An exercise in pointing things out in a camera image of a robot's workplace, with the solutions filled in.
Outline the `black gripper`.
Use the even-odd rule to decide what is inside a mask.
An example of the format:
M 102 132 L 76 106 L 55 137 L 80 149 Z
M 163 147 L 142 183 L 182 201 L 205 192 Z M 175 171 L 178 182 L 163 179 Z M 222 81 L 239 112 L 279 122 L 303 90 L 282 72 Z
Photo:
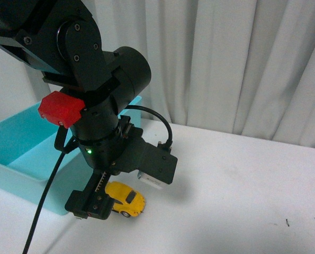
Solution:
M 162 121 L 168 131 L 165 143 L 153 146 L 143 138 L 143 130 L 122 116 L 117 127 L 106 138 L 95 142 L 77 140 L 77 144 L 93 173 L 83 190 L 72 191 L 65 209 L 74 216 L 106 220 L 114 199 L 105 192 L 112 175 L 142 171 L 163 183 L 173 182 L 177 158 L 171 154 L 173 133 L 169 123 Z

